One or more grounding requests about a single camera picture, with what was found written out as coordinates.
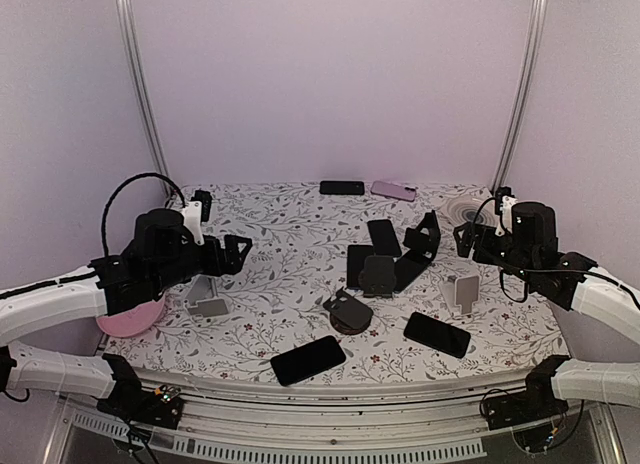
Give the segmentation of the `black folding phone stand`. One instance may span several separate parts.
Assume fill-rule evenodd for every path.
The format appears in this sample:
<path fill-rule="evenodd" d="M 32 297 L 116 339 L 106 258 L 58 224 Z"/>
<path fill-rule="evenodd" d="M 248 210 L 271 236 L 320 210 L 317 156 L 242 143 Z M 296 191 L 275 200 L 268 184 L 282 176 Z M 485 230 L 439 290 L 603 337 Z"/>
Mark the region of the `black folding phone stand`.
<path fill-rule="evenodd" d="M 415 228 L 407 228 L 403 245 L 407 251 L 395 262 L 396 293 L 404 291 L 435 260 L 441 231 L 435 210 L 427 212 Z"/>

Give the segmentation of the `black phone front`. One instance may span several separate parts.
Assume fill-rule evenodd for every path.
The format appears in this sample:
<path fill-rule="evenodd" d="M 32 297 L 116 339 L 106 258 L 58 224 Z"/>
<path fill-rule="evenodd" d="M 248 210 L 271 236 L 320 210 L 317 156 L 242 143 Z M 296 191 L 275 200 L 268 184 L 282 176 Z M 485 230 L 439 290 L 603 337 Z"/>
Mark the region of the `black phone front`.
<path fill-rule="evenodd" d="M 346 355 L 333 336 L 309 342 L 270 359 L 278 383 L 291 386 L 346 361 Z"/>

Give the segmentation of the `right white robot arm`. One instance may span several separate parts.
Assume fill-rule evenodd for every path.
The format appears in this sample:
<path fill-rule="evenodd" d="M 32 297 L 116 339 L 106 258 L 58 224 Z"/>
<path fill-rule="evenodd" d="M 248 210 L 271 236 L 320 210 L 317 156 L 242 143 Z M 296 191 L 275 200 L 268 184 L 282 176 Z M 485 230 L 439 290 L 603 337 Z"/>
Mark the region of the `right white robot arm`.
<path fill-rule="evenodd" d="M 511 196 L 491 198 L 493 226 L 475 220 L 454 229 L 459 256 L 493 265 L 502 275 L 520 279 L 525 295 L 538 294 L 552 304 L 597 320 L 627 339 L 639 340 L 639 292 L 580 253 L 563 253 L 554 210 Z M 637 407 L 636 363 L 587 362 L 553 355 L 526 377 L 517 411 L 537 420 L 555 401 L 580 399 Z"/>

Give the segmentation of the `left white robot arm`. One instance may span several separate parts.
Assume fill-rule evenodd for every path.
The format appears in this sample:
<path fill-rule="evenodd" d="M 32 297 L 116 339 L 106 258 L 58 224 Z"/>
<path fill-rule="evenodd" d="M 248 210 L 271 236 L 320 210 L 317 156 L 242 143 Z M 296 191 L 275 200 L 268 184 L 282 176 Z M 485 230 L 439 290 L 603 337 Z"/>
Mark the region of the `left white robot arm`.
<path fill-rule="evenodd" d="M 160 300 L 198 276 L 239 273 L 251 239 L 202 231 L 199 210 L 154 209 L 135 221 L 131 242 L 70 274 L 1 294 L 1 389 L 51 390 L 111 403 L 128 418 L 148 410 L 148 396 L 117 355 L 83 357 L 26 346 L 21 338 L 69 321 L 115 316 Z"/>

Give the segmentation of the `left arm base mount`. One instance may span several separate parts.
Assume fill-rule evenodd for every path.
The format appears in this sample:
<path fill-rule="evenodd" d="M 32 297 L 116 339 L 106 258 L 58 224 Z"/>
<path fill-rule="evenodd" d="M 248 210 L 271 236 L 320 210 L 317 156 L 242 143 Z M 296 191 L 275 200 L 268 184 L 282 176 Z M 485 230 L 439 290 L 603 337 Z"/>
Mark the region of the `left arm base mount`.
<path fill-rule="evenodd" d="M 145 390 L 131 365 L 115 354 L 103 354 L 110 366 L 114 387 L 104 399 L 98 399 L 98 411 L 119 418 L 126 424 L 142 423 L 176 430 L 182 417 L 184 400 L 177 386 L 162 384 Z"/>

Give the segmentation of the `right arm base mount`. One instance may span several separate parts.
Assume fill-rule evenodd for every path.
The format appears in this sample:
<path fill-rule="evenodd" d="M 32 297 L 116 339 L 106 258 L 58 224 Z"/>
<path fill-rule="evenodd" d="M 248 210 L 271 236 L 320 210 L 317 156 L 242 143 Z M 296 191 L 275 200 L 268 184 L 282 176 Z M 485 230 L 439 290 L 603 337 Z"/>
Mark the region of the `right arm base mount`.
<path fill-rule="evenodd" d="M 522 391 L 488 391 L 480 401 L 479 413 L 489 429 L 518 426 L 566 413 L 568 402 L 552 390 L 551 379 L 560 366 L 570 360 L 566 355 L 545 358 L 527 374 Z"/>

